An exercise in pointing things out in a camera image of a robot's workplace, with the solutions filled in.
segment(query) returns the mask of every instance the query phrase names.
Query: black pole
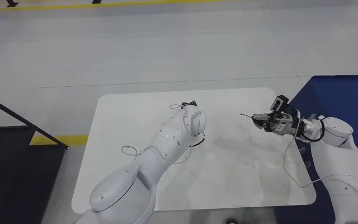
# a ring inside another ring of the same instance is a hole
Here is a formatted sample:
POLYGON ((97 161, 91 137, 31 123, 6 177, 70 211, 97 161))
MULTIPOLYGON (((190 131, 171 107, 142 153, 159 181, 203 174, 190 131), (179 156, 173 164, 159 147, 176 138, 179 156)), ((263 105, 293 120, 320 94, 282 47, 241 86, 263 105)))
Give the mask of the black pole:
POLYGON ((40 134, 42 134, 43 136, 48 137, 49 139, 51 139, 52 141, 54 141, 55 143, 63 146, 66 148, 66 150, 69 149, 69 147, 64 144, 63 142, 57 140, 56 138, 54 138, 53 136, 51 136, 50 134, 48 134, 47 132, 45 132, 44 130, 42 130, 41 128, 37 127, 35 124, 32 124, 31 122, 29 122, 28 120, 26 120, 25 118, 23 118, 22 116, 16 114, 14 111, 10 110, 9 108, 7 108, 6 106, 0 104, 0 110, 4 111, 5 113, 9 114, 10 116, 16 118, 17 120, 23 122, 24 124, 34 127, 36 129, 37 132, 39 132, 40 134))
POLYGON ((18 2, 14 2, 13 0, 6 0, 6 1, 7 3, 9 3, 9 5, 7 6, 8 8, 15 7, 18 4, 18 2))

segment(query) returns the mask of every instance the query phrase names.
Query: blue panel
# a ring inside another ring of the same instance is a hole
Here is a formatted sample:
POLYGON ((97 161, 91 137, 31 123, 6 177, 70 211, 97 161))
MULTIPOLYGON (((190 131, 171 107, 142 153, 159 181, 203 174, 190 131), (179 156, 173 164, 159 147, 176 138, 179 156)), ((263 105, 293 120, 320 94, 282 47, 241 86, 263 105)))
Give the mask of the blue panel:
MULTIPOLYGON (((317 114, 340 118, 353 127, 353 138, 358 139, 358 76, 312 77, 290 105, 299 109, 302 116, 317 114)), ((310 144, 301 141, 296 143, 307 149, 307 156, 312 164, 307 168, 311 180, 319 179, 310 153, 310 144)), ((313 204, 274 208, 278 223, 334 224, 335 214, 326 187, 321 181, 313 185, 317 194, 313 204)))

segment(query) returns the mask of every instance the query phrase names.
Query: black cable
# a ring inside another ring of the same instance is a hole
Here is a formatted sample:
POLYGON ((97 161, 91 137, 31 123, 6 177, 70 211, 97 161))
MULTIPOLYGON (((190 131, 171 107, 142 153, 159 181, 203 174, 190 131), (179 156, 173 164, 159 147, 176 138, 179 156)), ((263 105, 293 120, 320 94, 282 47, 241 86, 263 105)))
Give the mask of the black cable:
POLYGON ((302 134, 302 137, 304 137, 305 139, 309 140, 310 142, 319 142, 320 140, 322 140, 322 138, 324 137, 324 130, 325 130, 323 120, 324 120, 324 119, 319 120, 319 121, 321 122, 321 125, 322 125, 322 133, 321 133, 321 136, 320 136, 319 138, 317 138, 317 139, 310 139, 310 138, 308 138, 307 136, 305 136, 304 134, 302 134))
POLYGON ((203 135, 204 136, 203 136, 203 138, 202 138, 202 140, 200 142, 198 142, 197 144, 195 144, 193 146, 189 146, 189 147, 195 147, 195 146, 198 146, 198 145, 202 144, 202 142, 205 140, 205 134, 203 134, 203 135))

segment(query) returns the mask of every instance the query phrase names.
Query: white cable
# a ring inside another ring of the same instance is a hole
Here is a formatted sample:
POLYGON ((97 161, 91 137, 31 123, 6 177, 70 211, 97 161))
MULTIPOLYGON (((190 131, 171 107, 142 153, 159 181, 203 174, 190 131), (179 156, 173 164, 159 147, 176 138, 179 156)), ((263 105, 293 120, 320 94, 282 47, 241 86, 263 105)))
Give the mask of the white cable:
MULTIPOLYGON (((287 172, 286 167, 285 167, 285 161, 286 161, 286 153, 287 153, 287 150, 288 150, 289 147, 291 146, 293 140, 296 138, 296 135, 297 135, 297 131, 296 131, 296 133, 295 133, 295 136, 294 136, 293 139, 291 140, 290 144, 289 144, 289 145, 286 147, 286 149, 285 149, 285 152, 284 152, 284 154, 283 154, 283 157, 284 157, 283 167, 284 167, 284 171, 285 171, 285 172, 287 173, 287 175, 293 180, 293 182, 295 182, 295 184, 296 184, 297 186, 299 186, 300 188, 306 188, 306 187, 310 186, 311 184, 313 184, 313 183, 315 183, 315 182, 322 181, 323 179, 328 178, 328 177, 331 177, 331 176, 355 176, 355 175, 349 175, 349 174, 333 174, 333 175, 324 176, 324 177, 319 178, 319 179, 317 179, 317 180, 314 180, 314 181, 312 181, 312 182, 310 182, 310 183, 308 183, 308 184, 306 184, 306 185, 304 185, 304 186, 301 186, 301 185, 291 176, 291 174, 289 174, 289 173, 287 172)), ((356 188, 354 188, 352 185, 346 183, 345 181, 343 181, 343 180, 338 180, 338 181, 341 181, 341 182, 347 184, 348 186, 350 186, 351 188, 355 189, 355 190, 358 192, 358 190, 357 190, 356 188)))
MULTIPOLYGON (((186 105, 190 105, 190 104, 184 104, 184 105, 179 105, 179 104, 172 104, 169 106, 170 109, 178 109, 178 108, 183 108, 185 109, 185 113, 184 113, 184 116, 183 116, 183 125, 184 125, 184 128, 186 130, 186 132, 188 133, 188 135, 190 136, 190 145, 192 146, 192 138, 191 138, 191 135, 190 135, 190 132, 189 132, 189 129, 188 127, 186 126, 185 124, 185 118, 188 116, 188 111, 186 110, 185 106, 186 105)), ((128 156, 135 156, 133 160, 135 160, 138 156, 142 155, 146 150, 150 149, 150 148, 154 148, 158 153, 159 153, 159 156, 165 160, 165 158, 163 157, 163 155, 161 154, 161 152, 158 150, 158 148, 156 146, 148 146, 146 147, 145 149, 143 149, 143 152, 139 152, 137 151, 136 148, 134 148, 133 146, 122 146, 121 148, 121 151, 128 155, 128 156), (130 153, 126 153, 124 152, 124 148, 132 148, 134 149, 135 151, 135 154, 130 154, 130 153)), ((177 165, 177 164, 182 164, 183 162, 187 161, 189 159, 189 157, 191 156, 191 153, 192 153, 192 147, 190 147, 190 151, 189 151, 189 155, 188 156, 185 156, 185 159, 183 161, 180 161, 180 162, 174 162, 173 164, 177 165)))
POLYGON ((137 151, 136 148, 134 148, 133 146, 122 146, 121 151, 122 151, 124 154, 128 155, 128 156, 135 156, 133 160, 135 160, 135 159, 137 158, 137 156, 138 156, 138 151, 137 151), (132 149, 134 149, 135 154, 126 153, 126 152, 123 150, 124 148, 132 148, 132 149))

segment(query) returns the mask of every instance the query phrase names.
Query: yellow line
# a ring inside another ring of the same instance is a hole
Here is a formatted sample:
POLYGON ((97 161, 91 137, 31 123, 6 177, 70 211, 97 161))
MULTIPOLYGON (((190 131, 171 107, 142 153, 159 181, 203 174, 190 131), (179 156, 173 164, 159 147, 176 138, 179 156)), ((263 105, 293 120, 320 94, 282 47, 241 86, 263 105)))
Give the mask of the yellow line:
POLYGON ((15 1, 15 2, 22 4, 22 3, 79 2, 79 1, 82 1, 82 0, 19 0, 19 1, 15 1))
MULTIPOLYGON (((65 143, 68 146, 82 146, 87 144, 88 134, 75 135, 75 136, 55 136, 56 139, 65 143)), ((34 136, 30 145, 42 145, 42 144, 56 144, 50 139, 44 136, 34 136)))
POLYGON ((64 4, 57 6, 16 6, 11 8, 0 8, 0 11, 22 11, 22 10, 72 10, 79 8, 100 8, 100 7, 124 7, 124 6, 146 6, 151 4, 179 4, 179 3, 212 3, 226 2, 228 0, 157 0, 141 2, 115 2, 101 4, 64 4))

